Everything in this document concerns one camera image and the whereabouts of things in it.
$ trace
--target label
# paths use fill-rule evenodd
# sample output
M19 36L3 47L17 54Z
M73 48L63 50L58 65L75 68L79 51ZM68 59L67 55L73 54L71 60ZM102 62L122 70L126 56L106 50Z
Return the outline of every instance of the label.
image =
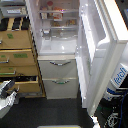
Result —
M9 39L13 39L13 35L12 34L7 34Z
M6 56L5 55L1 55L1 58L6 58Z
M7 12L9 14L20 14L21 13L20 9L7 10Z
M21 13L20 14L22 14L22 15L26 15L27 14L25 7L21 8Z
M13 54L14 58L28 58L26 53Z
M13 68L8 68L9 70L13 70Z
M126 68L127 68L127 67L124 66L123 64L120 64L120 65L117 67L117 69L116 69L116 71L115 71L115 73L114 73L114 75L113 75L113 77L112 77L112 79L111 79L112 83L113 83L116 87L120 87L121 84L123 83L125 77L127 76L128 70L127 70Z

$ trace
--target drawer handle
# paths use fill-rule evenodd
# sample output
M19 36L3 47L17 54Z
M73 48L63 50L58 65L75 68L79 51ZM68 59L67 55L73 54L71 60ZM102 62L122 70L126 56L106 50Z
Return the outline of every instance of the drawer handle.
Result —
M9 59L7 59L7 61L0 61L0 64L4 64L4 63L8 63Z
M60 81L52 81L52 82L54 82L54 83L56 83L56 84L66 84L66 83L69 82L69 80L66 80L66 81L64 81L64 82L60 82Z
M62 64L57 64L57 63L54 62L54 61L50 61L50 63L51 63L51 64L54 64L54 65L57 65L57 66L64 66L64 65L66 65L66 64L71 63L71 61L68 61L68 62L65 62L65 63L62 63Z
M0 73L0 75L15 75L16 71L14 72L8 72L8 73Z

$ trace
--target refrigerator shelf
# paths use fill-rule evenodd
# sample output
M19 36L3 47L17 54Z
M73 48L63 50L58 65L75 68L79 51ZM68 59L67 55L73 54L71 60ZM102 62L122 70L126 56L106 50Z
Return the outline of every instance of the refrigerator shelf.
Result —
M79 9L65 9L65 10L39 10L39 13L76 13Z
M72 25L72 26L61 26L61 27L42 27L42 29L67 30L67 29L78 29L78 26Z
M64 20L77 20L78 19L78 17L63 17L62 18L62 21L64 21ZM51 16L51 17L48 17L47 19L42 19L42 20L51 20L51 21L54 21L54 17L53 16Z

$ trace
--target refrigerator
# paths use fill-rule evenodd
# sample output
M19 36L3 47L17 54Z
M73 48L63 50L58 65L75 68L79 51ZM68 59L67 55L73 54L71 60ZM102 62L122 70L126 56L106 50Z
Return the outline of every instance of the refrigerator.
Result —
M94 115L128 42L128 31L115 0L26 0L26 6L46 95L47 89L57 89L47 88L51 77L64 74L73 85L79 84L82 107ZM44 64L47 60L58 66L58 74L54 67ZM73 68L68 72L73 66L66 73L60 69L71 61L77 71ZM69 83L66 79L52 82Z

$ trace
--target wooden cabinet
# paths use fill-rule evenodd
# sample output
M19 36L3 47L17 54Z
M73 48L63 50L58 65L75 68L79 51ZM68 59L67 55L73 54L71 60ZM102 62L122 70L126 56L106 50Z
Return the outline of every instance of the wooden cabinet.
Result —
M26 49L31 48L28 31L0 32L0 49Z
M34 64L32 49L0 51L0 66L26 66Z
M30 30L12 31L13 21L13 18L9 19L7 31L0 31L0 82L16 81L8 92L19 88L20 96L43 96L37 54L34 50Z

